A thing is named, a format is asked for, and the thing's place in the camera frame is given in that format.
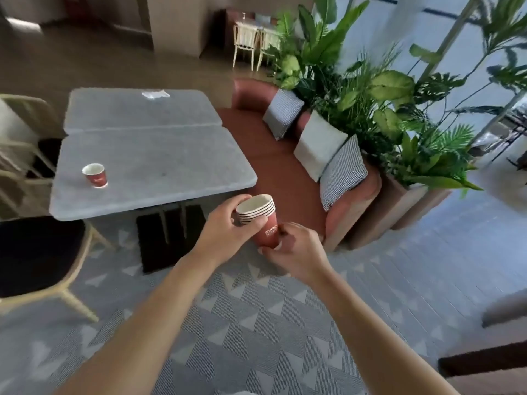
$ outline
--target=checkered pillow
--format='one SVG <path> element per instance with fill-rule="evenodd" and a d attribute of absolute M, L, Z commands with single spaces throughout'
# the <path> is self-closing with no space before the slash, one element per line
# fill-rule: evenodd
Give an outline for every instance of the checkered pillow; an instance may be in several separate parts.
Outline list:
<path fill-rule="evenodd" d="M 279 89 L 275 94 L 263 121 L 267 123 L 275 139 L 283 139 L 287 129 L 302 110 L 304 101 L 299 99 L 294 92 Z"/>
<path fill-rule="evenodd" d="M 357 186 L 367 175 L 357 135 L 354 135 L 333 157 L 320 178 L 320 200 L 324 210 L 329 211 L 342 194 Z"/>

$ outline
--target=black seat cushion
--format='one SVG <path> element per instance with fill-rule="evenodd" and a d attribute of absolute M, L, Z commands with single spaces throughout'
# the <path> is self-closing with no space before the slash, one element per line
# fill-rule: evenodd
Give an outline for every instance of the black seat cushion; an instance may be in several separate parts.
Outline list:
<path fill-rule="evenodd" d="M 0 223 L 0 298 L 58 283 L 77 257 L 84 231 L 81 220 L 51 216 Z"/>
<path fill-rule="evenodd" d="M 53 166 L 57 166 L 58 154 L 61 151 L 62 139 L 43 139 L 38 142 L 38 149 L 49 159 Z M 42 159 L 35 157 L 33 169 L 39 172 L 45 179 L 50 179 L 55 176 L 55 173 L 49 169 Z M 28 179 L 35 179 L 36 175 L 29 171 L 26 177 Z"/>

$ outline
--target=black table base plate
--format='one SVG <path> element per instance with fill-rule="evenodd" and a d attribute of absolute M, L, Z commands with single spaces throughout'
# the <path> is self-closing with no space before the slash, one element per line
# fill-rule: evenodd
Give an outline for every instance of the black table base plate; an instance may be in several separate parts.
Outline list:
<path fill-rule="evenodd" d="M 180 223 L 180 210 L 165 212 L 169 243 L 164 240 L 163 226 L 159 213 L 137 217 L 139 247 L 143 273 L 153 273 L 166 267 L 174 266 L 195 245 L 205 225 L 205 216 L 199 205 L 186 207 L 187 238 L 183 236 Z"/>

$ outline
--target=planter box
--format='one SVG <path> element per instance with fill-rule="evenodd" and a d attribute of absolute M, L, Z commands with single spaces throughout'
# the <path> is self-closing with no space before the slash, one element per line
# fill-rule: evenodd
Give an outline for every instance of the planter box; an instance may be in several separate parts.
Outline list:
<path fill-rule="evenodd" d="M 400 230 L 414 224 L 424 215 L 438 206 L 452 193 L 452 190 L 446 188 L 431 188 L 426 194 L 406 212 L 393 226 L 392 230 Z"/>
<path fill-rule="evenodd" d="M 392 175 L 381 172 L 383 185 L 379 195 L 349 232 L 350 249 L 360 248 L 382 236 L 401 219 L 428 191 L 425 185 L 406 188 Z"/>

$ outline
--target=brown floor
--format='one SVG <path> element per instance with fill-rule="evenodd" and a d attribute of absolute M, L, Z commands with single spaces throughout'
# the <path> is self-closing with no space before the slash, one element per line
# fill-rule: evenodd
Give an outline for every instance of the brown floor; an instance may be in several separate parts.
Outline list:
<path fill-rule="evenodd" d="M 216 50 L 200 59 L 156 57 L 146 40 L 107 27 L 62 24 L 38 33 L 0 25 L 0 93 L 43 98 L 63 117 L 77 87 L 193 88 L 224 107 L 233 78 L 266 79 L 243 60 L 233 69 L 232 56 Z"/>

